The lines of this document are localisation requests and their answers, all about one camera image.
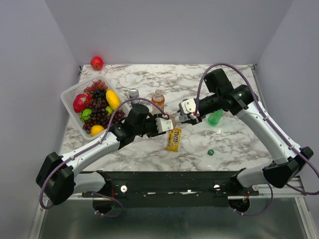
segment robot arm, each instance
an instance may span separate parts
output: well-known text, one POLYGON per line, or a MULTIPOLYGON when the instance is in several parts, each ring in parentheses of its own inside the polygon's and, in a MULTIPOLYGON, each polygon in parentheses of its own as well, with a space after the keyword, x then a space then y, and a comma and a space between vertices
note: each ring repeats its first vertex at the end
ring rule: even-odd
POLYGON ((75 193, 98 192, 108 180, 98 172, 80 174, 87 166, 130 144, 138 135, 146 134, 148 137, 154 137, 172 129, 172 120, 168 119, 167 116, 162 114, 153 116, 148 107, 137 105, 130 110, 124 122, 118 122, 110 128, 105 139, 100 136, 81 148, 61 156, 55 152, 49 154, 40 169, 36 183, 42 187, 53 169, 67 161, 49 179, 45 187, 44 192, 52 203, 54 205, 61 204, 75 193))
POLYGON ((261 102, 258 102, 259 107, 257 107, 247 86, 241 85, 234 89, 222 69, 217 69, 207 74, 205 83, 208 90, 215 94, 199 101, 199 114, 197 115, 195 115, 196 104, 194 99, 180 103, 180 111, 182 114, 187 115, 184 123, 197 124, 202 121, 206 114, 219 109, 230 111, 254 132, 273 158, 273 162, 270 165, 240 170, 232 177, 235 187, 248 188, 256 184, 268 183, 277 188, 284 187, 302 170, 305 162, 270 124, 274 125, 288 139, 288 142, 307 159, 313 156, 313 151, 309 147, 301 148, 299 144, 288 137, 268 115, 261 102))

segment small green ball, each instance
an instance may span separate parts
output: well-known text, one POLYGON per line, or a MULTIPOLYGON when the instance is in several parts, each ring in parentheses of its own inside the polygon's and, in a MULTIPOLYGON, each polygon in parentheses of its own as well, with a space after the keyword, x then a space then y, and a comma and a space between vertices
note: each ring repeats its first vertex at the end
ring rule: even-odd
POLYGON ((210 149, 207 153, 209 156, 213 156, 215 152, 214 152, 214 150, 210 149))
POLYGON ((92 113, 91 109, 84 109, 81 111, 81 121, 84 122, 91 118, 90 114, 92 113))

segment yellow candy wrapper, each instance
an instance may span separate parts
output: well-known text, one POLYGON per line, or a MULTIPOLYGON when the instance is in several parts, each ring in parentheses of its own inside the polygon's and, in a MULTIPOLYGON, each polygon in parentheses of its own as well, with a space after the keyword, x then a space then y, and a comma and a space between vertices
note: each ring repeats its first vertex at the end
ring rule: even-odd
POLYGON ((178 143, 180 139, 181 129, 175 128, 169 132, 166 150, 178 152, 178 143))

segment black metal base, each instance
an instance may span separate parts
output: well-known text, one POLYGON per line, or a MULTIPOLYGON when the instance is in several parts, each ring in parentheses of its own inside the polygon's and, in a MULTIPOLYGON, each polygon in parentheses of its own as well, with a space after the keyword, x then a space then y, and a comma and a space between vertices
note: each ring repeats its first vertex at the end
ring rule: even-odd
MULTIPOLYGON (((234 191, 230 178, 236 171, 208 172, 102 172, 106 179, 100 194, 114 197, 125 208, 145 207, 228 207, 229 196, 259 195, 252 188, 234 191), (121 192, 125 185, 127 192, 121 192)), ((86 192, 85 198, 96 198, 86 192)), ((93 207, 111 208, 113 202, 94 200, 93 207)))

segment gray wall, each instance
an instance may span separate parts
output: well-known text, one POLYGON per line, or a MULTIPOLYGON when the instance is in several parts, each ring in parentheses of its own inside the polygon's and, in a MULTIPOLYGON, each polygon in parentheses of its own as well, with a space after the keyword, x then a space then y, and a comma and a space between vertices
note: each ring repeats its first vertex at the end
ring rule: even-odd
POLYGON ((0 238, 25 239, 35 178, 65 130, 60 94, 79 68, 43 0, 1 1, 0 33, 0 238))
MULTIPOLYGON (((300 145, 310 146, 319 168, 319 1, 295 0, 270 41, 257 75, 270 114, 300 145)), ((306 166, 301 177, 308 191, 319 179, 306 166)), ((307 203, 319 229, 319 196, 307 203)))
POLYGON ((88 64, 256 63, 292 0, 46 0, 88 64))

